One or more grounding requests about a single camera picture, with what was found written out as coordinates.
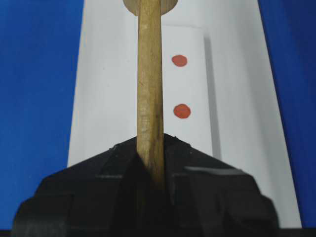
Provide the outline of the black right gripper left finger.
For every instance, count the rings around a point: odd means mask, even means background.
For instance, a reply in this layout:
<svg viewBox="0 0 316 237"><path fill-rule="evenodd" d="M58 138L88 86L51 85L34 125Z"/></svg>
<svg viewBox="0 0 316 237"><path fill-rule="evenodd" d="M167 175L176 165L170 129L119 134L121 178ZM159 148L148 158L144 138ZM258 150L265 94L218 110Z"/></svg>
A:
<svg viewBox="0 0 316 237"><path fill-rule="evenodd" d="M45 177L22 202L13 237L113 237L137 226L136 140Z"/></svg>

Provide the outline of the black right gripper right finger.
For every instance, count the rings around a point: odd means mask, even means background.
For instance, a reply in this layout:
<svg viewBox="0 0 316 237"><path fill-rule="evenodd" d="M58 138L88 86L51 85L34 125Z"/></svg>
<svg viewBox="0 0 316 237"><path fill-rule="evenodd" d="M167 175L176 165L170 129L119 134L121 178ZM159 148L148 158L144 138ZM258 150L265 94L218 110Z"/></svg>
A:
<svg viewBox="0 0 316 237"><path fill-rule="evenodd" d="M161 237L276 237L279 221L255 179L164 135L170 210Z"/></svg>

